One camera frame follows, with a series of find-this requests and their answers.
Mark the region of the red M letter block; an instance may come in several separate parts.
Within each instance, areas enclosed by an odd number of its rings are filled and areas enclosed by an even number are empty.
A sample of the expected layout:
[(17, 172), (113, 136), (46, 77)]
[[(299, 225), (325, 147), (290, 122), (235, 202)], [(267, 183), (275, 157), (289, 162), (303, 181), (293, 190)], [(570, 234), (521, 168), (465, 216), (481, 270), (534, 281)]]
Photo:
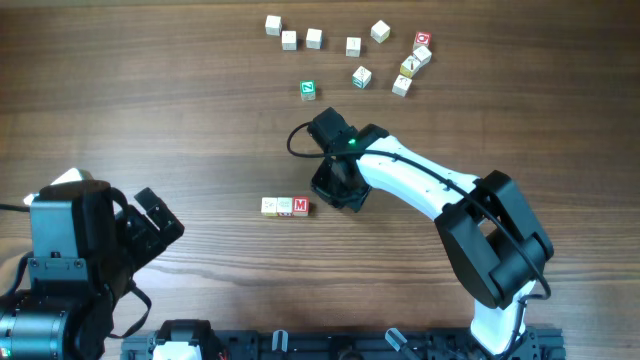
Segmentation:
[(310, 213), (310, 200), (306, 196), (295, 196), (292, 198), (294, 216), (308, 216)]

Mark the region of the red U side block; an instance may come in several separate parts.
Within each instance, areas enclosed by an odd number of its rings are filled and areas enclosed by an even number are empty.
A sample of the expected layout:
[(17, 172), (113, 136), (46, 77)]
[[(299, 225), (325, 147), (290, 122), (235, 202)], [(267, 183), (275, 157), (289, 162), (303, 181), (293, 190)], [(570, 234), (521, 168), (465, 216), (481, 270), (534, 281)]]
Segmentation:
[(293, 198), (278, 197), (276, 204), (277, 215), (281, 217), (291, 217), (293, 215)]

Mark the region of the yellow-edged white block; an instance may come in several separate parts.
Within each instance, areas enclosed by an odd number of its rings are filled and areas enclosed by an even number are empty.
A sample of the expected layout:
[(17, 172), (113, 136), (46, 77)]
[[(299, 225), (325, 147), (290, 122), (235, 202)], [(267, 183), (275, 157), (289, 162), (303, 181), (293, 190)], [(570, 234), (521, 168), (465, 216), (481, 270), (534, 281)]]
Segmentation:
[(263, 197), (261, 200), (261, 213), (264, 216), (277, 216), (278, 215), (278, 198)]

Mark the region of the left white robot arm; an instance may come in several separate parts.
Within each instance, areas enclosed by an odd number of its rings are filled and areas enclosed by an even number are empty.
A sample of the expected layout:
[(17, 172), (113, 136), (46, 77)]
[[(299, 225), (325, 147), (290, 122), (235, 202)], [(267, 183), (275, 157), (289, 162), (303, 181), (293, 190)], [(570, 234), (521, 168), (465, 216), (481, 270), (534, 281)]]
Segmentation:
[(151, 303), (134, 274), (184, 233), (151, 189), (131, 205), (101, 180), (50, 185), (30, 206), (32, 251), (1, 297), (4, 359), (98, 359), (113, 337), (113, 312), (129, 293)]

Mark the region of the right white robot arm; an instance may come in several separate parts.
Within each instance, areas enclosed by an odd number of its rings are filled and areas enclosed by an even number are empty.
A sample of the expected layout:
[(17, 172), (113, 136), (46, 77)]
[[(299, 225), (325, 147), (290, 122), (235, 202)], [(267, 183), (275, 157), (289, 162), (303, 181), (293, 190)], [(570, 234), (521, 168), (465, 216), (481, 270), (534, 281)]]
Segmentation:
[(333, 108), (302, 124), (322, 163), (311, 189), (334, 208), (361, 209), (373, 189), (432, 220), (455, 276), (475, 300), (471, 348), (508, 359), (523, 348), (529, 301), (547, 300), (554, 248), (517, 183), (494, 170), (458, 173), (407, 149), (387, 130), (347, 124)]

